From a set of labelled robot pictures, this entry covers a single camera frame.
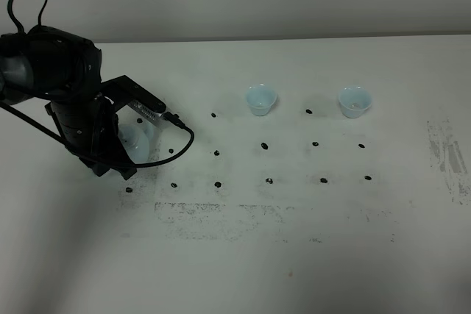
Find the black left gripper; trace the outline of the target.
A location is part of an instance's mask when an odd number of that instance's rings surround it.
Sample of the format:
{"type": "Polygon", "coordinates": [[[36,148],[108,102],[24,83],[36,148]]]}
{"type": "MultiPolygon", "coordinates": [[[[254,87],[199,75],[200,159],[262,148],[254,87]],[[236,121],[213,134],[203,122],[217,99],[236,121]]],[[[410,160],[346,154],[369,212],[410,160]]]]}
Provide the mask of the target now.
{"type": "Polygon", "coordinates": [[[75,104],[52,101],[45,108],[60,136],[81,154],[108,159],[110,168],[124,179],[137,172],[117,136],[118,116],[111,100],[98,95],[75,104]]]}

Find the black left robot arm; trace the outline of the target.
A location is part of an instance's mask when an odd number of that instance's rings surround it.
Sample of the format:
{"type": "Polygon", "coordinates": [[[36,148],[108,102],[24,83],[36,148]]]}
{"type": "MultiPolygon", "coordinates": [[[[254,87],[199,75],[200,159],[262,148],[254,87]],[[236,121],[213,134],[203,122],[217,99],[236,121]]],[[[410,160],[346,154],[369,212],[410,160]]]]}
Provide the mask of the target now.
{"type": "Polygon", "coordinates": [[[56,137],[97,176],[136,173],[118,137],[118,116],[103,94],[102,52],[91,40],[47,26],[1,36],[1,101],[30,98],[45,109],[56,137]]]}

